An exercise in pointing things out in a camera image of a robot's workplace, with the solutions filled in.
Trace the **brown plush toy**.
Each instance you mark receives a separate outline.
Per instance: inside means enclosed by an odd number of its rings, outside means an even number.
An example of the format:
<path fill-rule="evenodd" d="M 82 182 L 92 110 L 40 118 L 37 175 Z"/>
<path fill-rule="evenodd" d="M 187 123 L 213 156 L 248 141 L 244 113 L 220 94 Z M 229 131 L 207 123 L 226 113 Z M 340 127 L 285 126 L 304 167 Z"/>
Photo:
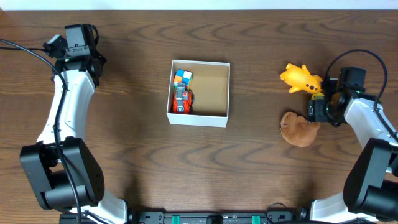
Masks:
<path fill-rule="evenodd" d="M 294 112 L 286 112 L 280 121 L 280 133 L 291 145 L 307 147 L 314 142 L 320 123 L 311 123 Z"/>

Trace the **multicoloured puzzle cube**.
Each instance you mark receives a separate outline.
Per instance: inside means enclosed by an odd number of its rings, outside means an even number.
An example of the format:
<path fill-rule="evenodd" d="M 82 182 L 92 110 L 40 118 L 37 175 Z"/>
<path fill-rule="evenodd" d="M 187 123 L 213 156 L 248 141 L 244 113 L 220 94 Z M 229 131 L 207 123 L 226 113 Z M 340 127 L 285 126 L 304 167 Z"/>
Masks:
<path fill-rule="evenodd" d="M 177 87 L 179 83 L 183 83 L 187 89 L 192 83 L 193 73 L 187 70 L 178 69 L 174 76 L 174 86 Z"/>

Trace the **red toy truck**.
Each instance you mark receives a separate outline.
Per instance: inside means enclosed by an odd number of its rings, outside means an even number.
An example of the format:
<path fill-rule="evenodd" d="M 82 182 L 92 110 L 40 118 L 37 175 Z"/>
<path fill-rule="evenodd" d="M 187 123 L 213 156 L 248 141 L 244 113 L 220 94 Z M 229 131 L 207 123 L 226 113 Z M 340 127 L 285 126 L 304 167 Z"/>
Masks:
<path fill-rule="evenodd" d="M 192 104 L 194 102 L 194 95 L 184 83 L 177 83 L 175 85 L 172 113 L 175 114 L 191 114 L 193 111 Z"/>

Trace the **wooden cat rattle drum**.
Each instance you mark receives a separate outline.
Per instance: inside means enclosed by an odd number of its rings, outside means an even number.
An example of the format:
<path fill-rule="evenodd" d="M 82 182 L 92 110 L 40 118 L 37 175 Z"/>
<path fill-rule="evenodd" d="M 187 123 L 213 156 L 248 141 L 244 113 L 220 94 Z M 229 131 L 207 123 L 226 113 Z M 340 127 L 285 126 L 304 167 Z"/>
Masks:
<path fill-rule="evenodd" d="M 311 97 L 311 100 L 322 100 L 322 99 L 324 99 L 323 93 L 316 93 L 316 94 L 313 94 Z"/>

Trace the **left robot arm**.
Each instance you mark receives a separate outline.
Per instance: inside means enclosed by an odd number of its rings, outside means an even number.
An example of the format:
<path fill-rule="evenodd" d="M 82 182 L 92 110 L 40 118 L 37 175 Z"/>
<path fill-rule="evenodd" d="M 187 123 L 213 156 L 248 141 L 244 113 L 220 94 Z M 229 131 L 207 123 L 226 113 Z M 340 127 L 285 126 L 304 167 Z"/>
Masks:
<path fill-rule="evenodd" d="M 91 24 L 65 26 L 66 36 L 43 44 L 55 58 L 55 93 L 37 142 L 24 146 L 20 162 L 38 204 L 61 212 L 60 223 L 131 223 L 123 199 L 105 189 L 100 165 L 84 142 L 90 104 L 106 59 L 97 51 Z"/>

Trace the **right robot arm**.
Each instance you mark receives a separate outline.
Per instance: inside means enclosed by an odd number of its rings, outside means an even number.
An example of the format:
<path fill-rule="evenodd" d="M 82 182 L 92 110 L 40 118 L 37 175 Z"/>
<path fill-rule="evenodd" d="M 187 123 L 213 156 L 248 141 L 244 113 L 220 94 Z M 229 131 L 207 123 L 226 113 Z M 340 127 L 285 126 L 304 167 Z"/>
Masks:
<path fill-rule="evenodd" d="M 362 152 L 349 173 L 343 191 L 303 207 L 299 217 L 328 223 L 353 220 L 388 222 L 397 219 L 397 132 L 378 100 L 364 92 L 365 70 L 342 68 L 338 78 L 327 78 L 323 96 L 309 101 L 310 121 L 350 125 Z"/>

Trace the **white cardboard box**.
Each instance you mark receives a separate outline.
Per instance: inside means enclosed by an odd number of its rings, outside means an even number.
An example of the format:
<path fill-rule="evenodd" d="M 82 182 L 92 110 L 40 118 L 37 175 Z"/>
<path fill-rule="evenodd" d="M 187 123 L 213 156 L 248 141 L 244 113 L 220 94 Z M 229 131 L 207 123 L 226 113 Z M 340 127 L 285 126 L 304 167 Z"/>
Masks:
<path fill-rule="evenodd" d="M 193 73 L 189 84 L 194 98 L 190 114 L 172 112 L 174 77 L 179 69 Z M 225 128 L 229 118 L 229 86 L 229 63 L 173 60 L 166 107 L 169 123 Z"/>

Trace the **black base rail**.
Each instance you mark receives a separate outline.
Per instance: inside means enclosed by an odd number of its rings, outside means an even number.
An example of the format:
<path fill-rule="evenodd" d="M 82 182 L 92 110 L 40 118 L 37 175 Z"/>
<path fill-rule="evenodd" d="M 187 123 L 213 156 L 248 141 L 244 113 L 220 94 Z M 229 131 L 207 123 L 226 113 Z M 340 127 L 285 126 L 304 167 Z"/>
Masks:
<path fill-rule="evenodd" d="M 172 212 L 141 212 L 127 216 L 128 223 L 140 224 L 266 224 L 266 223 L 308 223 L 286 209 L 268 212 L 233 212 L 233 213 L 172 213 Z"/>

